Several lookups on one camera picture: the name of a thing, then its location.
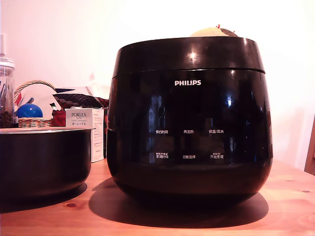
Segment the coffee beans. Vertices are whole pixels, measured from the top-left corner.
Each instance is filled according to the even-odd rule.
[[[8,111],[0,114],[0,128],[12,128],[13,119]]]

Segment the white box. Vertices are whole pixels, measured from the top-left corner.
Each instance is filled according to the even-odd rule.
[[[93,127],[91,133],[91,161],[104,159],[104,110],[98,108],[65,109],[66,127]]]

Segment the pot rim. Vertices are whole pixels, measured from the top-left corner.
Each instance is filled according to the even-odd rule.
[[[32,128],[8,128],[0,129],[1,134],[48,134],[48,133],[63,133],[72,131],[87,131],[93,130],[93,127],[32,127]]]

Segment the wood grain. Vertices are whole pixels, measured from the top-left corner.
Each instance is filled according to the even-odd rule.
[[[113,182],[106,160],[92,164],[86,184],[74,199],[6,206],[1,236],[315,236],[315,176],[278,161],[258,194],[221,211],[140,207]]]

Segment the black pot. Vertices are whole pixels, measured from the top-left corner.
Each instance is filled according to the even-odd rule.
[[[227,204],[251,197],[273,157],[256,43],[214,36],[121,48],[107,140],[113,179],[136,199]]]
[[[91,129],[0,129],[0,196],[34,199],[82,185],[91,170]]]

